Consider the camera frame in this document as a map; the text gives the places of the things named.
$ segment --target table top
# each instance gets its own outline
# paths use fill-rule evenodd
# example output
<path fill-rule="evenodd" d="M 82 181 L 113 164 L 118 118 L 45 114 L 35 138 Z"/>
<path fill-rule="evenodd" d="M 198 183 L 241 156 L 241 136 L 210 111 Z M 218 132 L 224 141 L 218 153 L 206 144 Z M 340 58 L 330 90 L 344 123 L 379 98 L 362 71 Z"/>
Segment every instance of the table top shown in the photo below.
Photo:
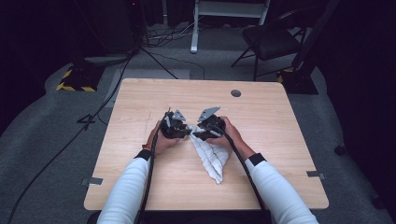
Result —
<path fill-rule="evenodd" d="M 241 91 L 233 97 L 232 90 Z M 84 206 L 100 210 L 129 161 L 141 150 L 166 111 L 177 109 L 196 125 L 201 112 L 220 106 L 244 140 L 295 187 L 307 206 L 329 205 L 287 94 L 279 83 L 125 78 L 113 109 Z M 147 210 L 260 209 L 245 171 L 231 154 L 223 182 L 209 177 L 189 137 L 157 155 Z"/>

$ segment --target forearm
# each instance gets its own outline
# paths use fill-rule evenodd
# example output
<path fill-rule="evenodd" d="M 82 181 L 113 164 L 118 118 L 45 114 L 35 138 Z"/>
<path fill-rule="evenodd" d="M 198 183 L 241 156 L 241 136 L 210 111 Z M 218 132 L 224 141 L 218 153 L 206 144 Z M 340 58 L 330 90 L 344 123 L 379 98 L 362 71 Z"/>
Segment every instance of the forearm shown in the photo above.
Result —
<path fill-rule="evenodd" d="M 253 149 L 251 149 L 248 144 L 246 144 L 243 140 L 234 142 L 236 149 L 238 149 L 239 154 L 241 155 L 242 159 L 245 161 L 252 155 L 256 154 Z"/>
<path fill-rule="evenodd" d="M 151 152 L 142 150 L 117 180 L 97 223 L 134 223 L 143 196 Z"/>
<path fill-rule="evenodd" d="M 318 223 L 294 187 L 261 154 L 250 157 L 246 165 L 277 223 Z"/>

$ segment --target crumpled white towel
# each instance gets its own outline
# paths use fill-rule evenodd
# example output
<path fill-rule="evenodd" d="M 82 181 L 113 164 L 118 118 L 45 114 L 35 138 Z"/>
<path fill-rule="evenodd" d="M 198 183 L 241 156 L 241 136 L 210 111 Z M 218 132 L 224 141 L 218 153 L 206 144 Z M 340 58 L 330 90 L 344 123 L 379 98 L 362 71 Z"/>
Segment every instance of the crumpled white towel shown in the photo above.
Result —
<path fill-rule="evenodd" d="M 221 183 L 223 180 L 222 168 L 230 156 L 230 151 L 227 148 L 208 144 L 200 138 L 195 137 L 192 133 L 204 131 L 200 127 L 189 125 L 189 129 L 192 130 L 190 140 L 194 144 L 203 166 L 209 173 L 209 176 L 216 180 L 217 184 Z"/>

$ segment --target black wristband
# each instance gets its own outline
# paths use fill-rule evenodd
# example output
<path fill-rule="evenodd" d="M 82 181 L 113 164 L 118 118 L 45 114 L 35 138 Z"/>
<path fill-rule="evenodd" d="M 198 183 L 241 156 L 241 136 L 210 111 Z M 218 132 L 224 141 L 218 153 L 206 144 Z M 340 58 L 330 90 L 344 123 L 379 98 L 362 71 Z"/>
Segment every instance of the black wristband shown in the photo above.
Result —
<path fill-rule="evenodd" d="M 256 153 L 253 156 L 250 156 L 248 159 L 251 161 L 251 163 L 253 163 L 254 166 L 256 166 L 262 161 L 266 161 L 266 159 L 261 153 Z"/>
<path fill-rule="evenodd" d="M 149 158 L 151 157 L 151 151 L 150 150 L 146 150 L 146 149 L 142 149 L 135 158 L 143 158 L 146 161 L 149 160 Z"/>

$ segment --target gray floor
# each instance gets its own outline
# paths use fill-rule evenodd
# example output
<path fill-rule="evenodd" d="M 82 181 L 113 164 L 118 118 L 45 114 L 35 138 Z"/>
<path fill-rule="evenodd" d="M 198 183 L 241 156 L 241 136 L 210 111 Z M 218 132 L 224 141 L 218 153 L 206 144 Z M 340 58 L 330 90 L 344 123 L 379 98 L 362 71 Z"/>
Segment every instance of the gray floor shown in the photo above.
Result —
<path fill-rule="evenodd" d="M 161 48 L 147 49 L 166 57 L 200 64 L 205 79 L 251 81 L 253 59 L 235 68 L 230 64 L 246 47 L 241 30 L 207 29 L 200 33 L 197 54 L 190 54 L 191 36 Z M 204 79 L 201 67 L 155 56 L 168 69 L 189 70 L 191 79 Z M 292 57 L 261 63 L 272 70 L 287 65 Z M 46 83 L 47 94 L 23 110 L 0 138 L 0 223 L 7 223 L 12 206 L 40 169 L 81 128 L 76 121 L 93 114 L 105 100 L 119 65 L 108 67 L 98 92 L 56 91 L 68 65 L 60 68 Z M 158 70 L 145 52 L 140 51 L 128 69 Z M 326 94 L 319 70 L 312 74 L 319 95 L 289 95 L 305 141 L 318 170 L 328 178 L 323 186 L 330 206 L 315 210 L 320 223 L 392 223 L 386 210 L 371 205 L 375 196 L 371 184 L 348 156 L 339 157 L 333 149 L 343 141 L 338 119 Z M 275 81 L 275 76 L 259 81 Z M 100 113 L 108 121 L 112 108 Z M 92 211 L 84 209 L 86 188 L 80 180 L 92 174 L 106 125 L 94 119 L 79 137 L 42 173 L 22 198 L 12 223 L 85 223 Z"/>

